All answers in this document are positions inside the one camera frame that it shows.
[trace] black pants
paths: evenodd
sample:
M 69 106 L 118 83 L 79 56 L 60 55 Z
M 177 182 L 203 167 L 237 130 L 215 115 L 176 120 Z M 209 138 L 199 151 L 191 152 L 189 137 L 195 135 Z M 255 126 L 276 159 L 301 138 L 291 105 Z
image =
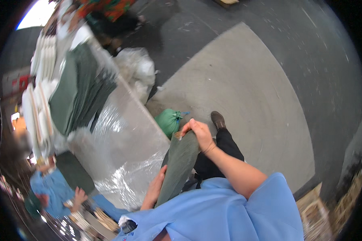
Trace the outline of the black pants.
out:
M 104 33 L 111 38 L 134 31 L 139 22 L 138 18 L 130 12 L 124 13 L 115 22 L 111 22 L 100 12 L 91 12 L 86 19 L 93 31 L 97 34 Z
M 220 128 L 216 135 L 217 147 L 223 150 L 228 155 L 244 161 L 244 156 L 240 152 L 236 143 L 232 139 L 232 135 L 225 128 Z M 212 177 L 225 177 L 208 157 L 203 153 L 198 154 L 196 164 L 194 165 L 200 179 L 205 180 Z

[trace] light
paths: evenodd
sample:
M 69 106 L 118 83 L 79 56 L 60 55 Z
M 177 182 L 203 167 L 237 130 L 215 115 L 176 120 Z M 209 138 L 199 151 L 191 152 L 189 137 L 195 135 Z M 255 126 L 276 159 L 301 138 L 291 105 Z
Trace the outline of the light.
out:
M 20 118 L 20 113 L 16 112 L 13 115 L 11 115 L 11 121 L 16 120 L 17 118 Z
M 37 163 L 36 157 L 30 158 L 30 162 L 33 164 L 36 164 Z
M 48 19 L 55 10 L 55 6 L 55 2 L 48 4 L 48 0 L 37 1 L 20 22 L 17 29 L 46 25 Z

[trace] dark floor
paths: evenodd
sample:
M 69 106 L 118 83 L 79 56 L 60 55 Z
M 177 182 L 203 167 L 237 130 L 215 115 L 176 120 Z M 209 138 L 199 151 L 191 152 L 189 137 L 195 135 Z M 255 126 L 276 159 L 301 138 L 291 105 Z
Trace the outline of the dark floor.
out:
M 299 98 L 314 148 L 316 174 L 294 196 L 322 181 L 321 197 L 332 202 L 345 149 L 362 118 L 361 62 L 332 10 L 320 0 L 248 0 L 228 9 L 213 0 L 143 1 L 137 4 L 148 23 L 124 45 L 147 48 L 160 70 L 156 86 L 241 21 L 260 37 Z

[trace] orange fabric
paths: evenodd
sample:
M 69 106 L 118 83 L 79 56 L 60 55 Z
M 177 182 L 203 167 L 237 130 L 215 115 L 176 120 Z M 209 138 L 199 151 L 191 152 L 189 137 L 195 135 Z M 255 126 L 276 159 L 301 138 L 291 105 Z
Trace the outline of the orange fabric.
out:
M 79 0 L 82 5 L 77 13 L 82 18 L 87 14 L 98 11 L 103 13 L 111 22 L 115 22 L 127 12 L 135 0 Z

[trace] green cap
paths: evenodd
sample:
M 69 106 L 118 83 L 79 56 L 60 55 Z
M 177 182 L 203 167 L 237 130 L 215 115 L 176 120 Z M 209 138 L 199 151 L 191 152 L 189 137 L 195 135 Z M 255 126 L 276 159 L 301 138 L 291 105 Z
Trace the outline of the green cap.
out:
M 28 193 L 28 197 L 24 200 L 25 209 L 33 218 L 40 218 L 39 212 L 42 211 L 40 200 L 35 196 L 32 189 Z

